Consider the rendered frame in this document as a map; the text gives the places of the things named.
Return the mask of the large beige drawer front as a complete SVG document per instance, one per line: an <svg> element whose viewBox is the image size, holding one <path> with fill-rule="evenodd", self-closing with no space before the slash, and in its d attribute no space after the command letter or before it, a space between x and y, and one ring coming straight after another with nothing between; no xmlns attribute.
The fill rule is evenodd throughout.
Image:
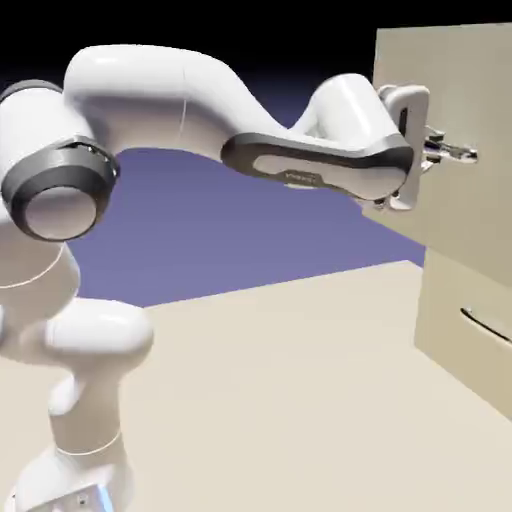
<svg viewBox="0 0 512 512"><path fill-rule="evenodd" d="M426 86L429 126L478 161L434 166L412 211L365 216L512 286L512 23L381 29L374 82Z"/></svg>

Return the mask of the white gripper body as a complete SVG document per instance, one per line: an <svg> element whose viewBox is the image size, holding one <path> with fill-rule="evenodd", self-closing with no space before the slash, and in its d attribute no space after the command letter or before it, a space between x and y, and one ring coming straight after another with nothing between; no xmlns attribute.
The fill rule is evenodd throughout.
<svg viewBox="0 0 512 512"><path fill-rule="evenodd" d="M389 201L389 207L395 211L411 210L417 202L429 95L426 87L418 85L392 86L386 93L388 113L414 153L405 183Z"/></svg>

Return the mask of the small beige drawer front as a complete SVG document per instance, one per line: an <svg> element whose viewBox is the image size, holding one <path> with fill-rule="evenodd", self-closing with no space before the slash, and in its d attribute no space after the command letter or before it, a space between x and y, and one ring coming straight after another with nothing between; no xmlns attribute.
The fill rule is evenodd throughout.
<svg viewBox="0 0 512 512"><path fill-rule="evenodd" d="M512 344L470 322L461 307L512 334L512 288L429 250L415 345L512 421Z"/></svg>

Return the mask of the beige cabinet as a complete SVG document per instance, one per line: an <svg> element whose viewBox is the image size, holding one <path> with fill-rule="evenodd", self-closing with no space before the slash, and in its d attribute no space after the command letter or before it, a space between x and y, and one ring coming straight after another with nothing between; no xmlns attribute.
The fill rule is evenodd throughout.
<svg viewBox="0 0 512 512"><path fill-rule="evenodd" d="M512 420L512 23L381 29L374 81L426 86L430 126L478 153L370 218L426 249L417 348Z"/></svg>

